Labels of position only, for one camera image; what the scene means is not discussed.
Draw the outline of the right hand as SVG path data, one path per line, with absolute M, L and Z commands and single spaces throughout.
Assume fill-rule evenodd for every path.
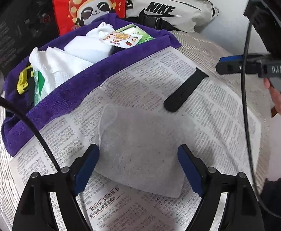
M 276 112 L 281 115 L 281 93 L 270 84 L 267 78 L 264 78 L 264 87 L 269 91 Z

